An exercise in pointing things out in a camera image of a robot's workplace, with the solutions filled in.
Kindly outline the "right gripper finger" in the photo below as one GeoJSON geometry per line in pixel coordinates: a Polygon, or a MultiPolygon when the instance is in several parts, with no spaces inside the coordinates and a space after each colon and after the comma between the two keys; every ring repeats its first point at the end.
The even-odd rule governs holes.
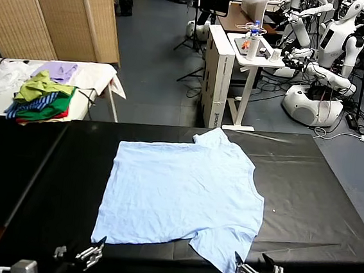
{"type": "Polygon", "coordinates": [[[235,253],[236,273],[259,273],[253,269],[249,264],[244,263],[239,253],[235,253]]]}
{"type": "Polygon", "coordinates": [[[263,253],[262,257],[264,262],[272,269],[273,273],[284,273],[284,268],[281,265],[278,265],[271,257],[267,254],[263,253]]]}

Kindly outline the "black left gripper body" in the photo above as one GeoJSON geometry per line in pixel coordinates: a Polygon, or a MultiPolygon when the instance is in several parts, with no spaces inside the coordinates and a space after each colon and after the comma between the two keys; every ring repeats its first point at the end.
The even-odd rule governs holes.
{"type": "Polygon", "coordinates": [[[77,260],[46,260],[39,264],[39,273],[87,273],[91,262],[77,260]]]}

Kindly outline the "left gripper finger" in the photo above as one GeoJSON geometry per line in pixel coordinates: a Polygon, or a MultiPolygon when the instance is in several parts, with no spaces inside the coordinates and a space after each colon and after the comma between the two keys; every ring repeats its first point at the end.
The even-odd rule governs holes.
{"type": "Polygon", "coordinates": [[[65,245],[59,246],[55,248],[55,251],[53,253],[53,257],[56,260],[60,260],[64,257],[65,252],[67,252],[67,248],[65,245]]]}
{"type": "Polygon", "coordinates": [[[75,256],[75,263],[77,267],[82,271],[86,271],[97,264],[98,260],[100,260],[103,256],[103,248],[106,240],[107,237],[105,236],[98,243],[93,243],[90,247],[78,253],[75,256]]]}

